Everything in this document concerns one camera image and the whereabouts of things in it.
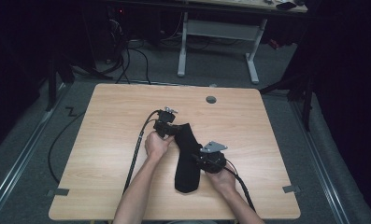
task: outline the gray carpet floor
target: gray carpet floor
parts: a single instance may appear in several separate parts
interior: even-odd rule
[[[142,42],[132,42],[130,46],[141,46],[138,50],[148,57],[149,78],[152,82],[254,89],[261,89],[279,81],[296,50],[295,45],[277,50],[261,45],[255,57],[260,83],[253,85],[244,59],[244,53],[250,47],[249,43],[236,42],[226,45],[225,40],[216,41],[217,43],[209,44],[204,49],[200,49],[205,47],[204,43],[190,44],[185,77],[177,77],[179,46],[154,47],[147,43],[141,45]],[[145,81],[145,58],[134,50],[129,52],[131,62],[126,72],[128,78],[138,80],[138,83]],[[98,63],[99,70],[109,66]],[[117,78],[120,73],[121,69],[110,75]],[[111,81],[76,76],[75,83],[70,86],[57,105],[47,128],[36,144],[36,151],[0,210],[0,223],[89,223],[86,221],[58,222],[49,219],[48,212],[52,198],[47,196],[47,193],[50,189],[57,188],[57,184],[48,168],[48,154],[58,134],[74,119],[68,116],[67,108],[73,107],[74,114],[85,111],[94,86],[101,82]],[[45,114],[44,110],[48,105],[47,85],[40,91],[41,97],[22,115],[0,146],[0,185],[35,126]],[[289,177],[293,185],[299,186],[301,190],[295,194],[301,216],[295,220],[266,220],[266,223],[336,223],[313,165],[303,129],[298,124],[298,117],[293,113],[285,93],[286,91],[273,91],[264,95],[263,100]],[[64,171],[81,120],[82,118],[79,118],[68,126],[51,150],[52,169],[59,178]],[[313,99],[310,127],[321,157],[346,208],[350,223],[371,223],[371,212],[335,148],[316,98]]]

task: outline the white desk leg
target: white desk leg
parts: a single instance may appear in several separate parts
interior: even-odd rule
[[[186,35],[188,32],[188,12],[184,12],[184,22],[182,24],[182,44],[181,51],[179,53],[178,61],[178,73],[179,77],[185,76],[185,65],[186,65]]]
[[[262,35],[264,34],[264,27],[266,26],[267,19],[263,19],[261,22],[261,25],[258,29],[257,36],[254,41],[254,46],[252,48],[251,53],[246,54],[246,60],[247,60],[247,65],[249,66],[249,72],[251,76],[251,82],[253,84],[258,84],[259,83],[259,78],[257,71],[255,70],[255,64],[254,64],[254,57],[255,53],[257,52],[259,43],[261,41]]]

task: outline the tape piece on table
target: tape piece on table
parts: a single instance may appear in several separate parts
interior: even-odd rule
[[[283,187],[283,190],[284,190],[284,193],[290,193],[290,192],[298,193],[298,192],[301,192],[301,189],[298,186],[294,186],[294,185]]]
[[[55,195],[67,196],[69,189],[50,189],[46,196],[53,197]]]

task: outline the wooden table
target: wooden table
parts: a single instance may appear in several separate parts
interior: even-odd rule
[[[208,96],[216,97],[217,102],[209,104]],[[59,185],[59,189],[69,192],[54,197],[50,218],[112,219],[140,129],[153,110],[165,106],[178,111],[175,124],[191,124],[200,144],[213,140],[229,147],[223,153],[235,165],[262,218],[300,216],[293,192],[283,191],[291,182],[257,90],[100,84],[94,90]],[[153,131],[152,126],[147,126],[144,137]],[[133,176],[145,159],[142,141]],[[203,171],[197,191],[176,191],[177,162],[178,146],[173,143],[153,179],[145,219],[235,219]],[[236,187],[242,192],[238,183]]]

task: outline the human hand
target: human hand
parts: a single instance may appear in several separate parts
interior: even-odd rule
[[[234,168],[230,166],[228,163],[225,166],[232,172],[234,172]],[[211,181],[214,189],[222,195],[229,194],[231,192],[236,191],[235,189],[235,176],[229,171],[222,169],[220,172],[216,174],[211,174],[209,172],[205,172],[206,176]]]
[[[174,140],[174,135],[162,139],[156,132],[151,132],[145,140],[145,149],[149,158],[160,159],[168,150],[168,146]]]

